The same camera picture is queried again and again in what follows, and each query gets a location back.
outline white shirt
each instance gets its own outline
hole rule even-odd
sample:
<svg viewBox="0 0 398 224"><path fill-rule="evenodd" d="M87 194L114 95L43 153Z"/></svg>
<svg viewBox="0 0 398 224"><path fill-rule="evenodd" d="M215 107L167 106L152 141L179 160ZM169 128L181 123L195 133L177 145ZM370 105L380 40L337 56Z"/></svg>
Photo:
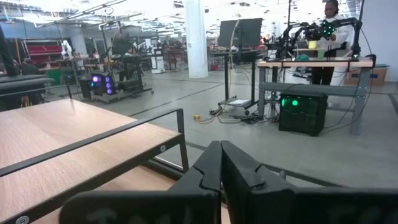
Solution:
<svg viewBox="0 0 398 224"><path fill-rule="evenodd" d="M341 15L335 15L332 18L325 18L326 21L328 22L333 22L335 20L340 20L344 19L343 16ZM350 36L353 28L351 26L342 26L336 29L336 31L333 32L333 34L336 35L336 40L331 41L331 40L326 40L324 37L322 37L320 40L318 40L318 48L320 49L338 49L341 47L342 43L348 41L348 37Z"/></svg>

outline cardboard box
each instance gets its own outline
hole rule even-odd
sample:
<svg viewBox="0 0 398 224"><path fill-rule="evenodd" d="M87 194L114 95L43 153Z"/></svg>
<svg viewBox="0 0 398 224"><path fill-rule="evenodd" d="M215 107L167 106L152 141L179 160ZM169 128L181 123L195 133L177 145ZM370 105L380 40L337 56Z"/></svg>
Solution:
<svg viewBox="0 0 398 224"><path fill-rule="evenodd" d="M359 80L359 73L361 69L359 68L354 68L347 72L345 79L344 79L344 84L353 84L356 85L358 84ZM384 80L386 79L386 73L387 73L387 67L381 67L381 68L374 68L373 73L371 74L371 79L369 79L369 85L371 84L373 80L373 85L384 85Z"/></svg>

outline ceiling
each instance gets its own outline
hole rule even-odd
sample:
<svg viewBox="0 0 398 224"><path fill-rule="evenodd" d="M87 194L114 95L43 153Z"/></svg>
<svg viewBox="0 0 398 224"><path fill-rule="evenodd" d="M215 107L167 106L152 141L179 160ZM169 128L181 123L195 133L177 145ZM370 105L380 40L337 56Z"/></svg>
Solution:
<svg viewBox="0 0 398 224"><path fill-rule="evenodd" d="M271 22L287 23L289 0L202 1L207 9L205 27L208 35L217 35L221 21L237 18L263 18L265 21L262 23L263 34L271 31ZM0 6L5 10L30 11L30 14L25 13L25 16L19 19L34 22L38 26L80 12L80 16L62 22L81 27L98 27L98 24L118 19L125 25L139 26L143 30L158 30L164 35L170 35L174 32L184 33L183 2L184 0L8 0L0 1ZM361 0L339 0L339 2L341 15L359 16ZM103 8L100 6L102 4L113 5ZM317 21L324 16L324 5L322 0L292 0L290 21ZM82 13L96 6L99 6L97 10Z"/></svg>

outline concrete floor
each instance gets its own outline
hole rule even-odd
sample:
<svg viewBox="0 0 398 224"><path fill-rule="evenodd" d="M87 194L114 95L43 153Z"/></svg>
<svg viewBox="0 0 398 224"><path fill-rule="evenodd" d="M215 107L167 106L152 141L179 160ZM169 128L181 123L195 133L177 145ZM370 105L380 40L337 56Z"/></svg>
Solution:
<svg viewBox="0 0 398 224"><path fill-rule="evenodd" d="M157 75L148 73L144 81L154 89L153 95L145 92L138 98L126 98L115 103L90 103L136 119L168 108L183 108L190 165L202 153L198 148L206 147L213 140L229 140L266 164L342 185L398 185L398 111L397 108L394 109L394 104L398 101L396 83L372 87L372 94L363 111L362 135L349 135L347 127L323 136L309 137L278 131L277 123L221 124L217 119L211 124L196 123L193 120L194 114L207 118L209 109L217 109L217 102L224 99L224 71L210 72L209 77L201 79L189 79L187 70ZM287 75L287 82L305 83L305 80ZM340 78L334 78L333 83L338 85ZM244 74L234 72L231 87L231 95L247 99L250 97L249 82ZM329 97L328 101L347 108L351 98ZM328 110L325 126L336 124L344 113ZM350 123L351 117L352 114L348 113L339 126ZM153 123L177 130L174 114ZM161 157L181 164L177 147L163 153Z"/></svg>

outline yellow object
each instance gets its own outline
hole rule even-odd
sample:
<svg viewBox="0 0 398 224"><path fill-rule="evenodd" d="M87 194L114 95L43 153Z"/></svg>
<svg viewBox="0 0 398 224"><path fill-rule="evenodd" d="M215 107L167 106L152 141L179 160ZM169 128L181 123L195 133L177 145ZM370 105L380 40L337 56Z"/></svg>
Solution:
<svg viewBox="0 0 398 224"><path fill-rule="evenodd" d="M315 49L317 47L317 41L316 40L310 40L308 42L308 49Z"/></svg>

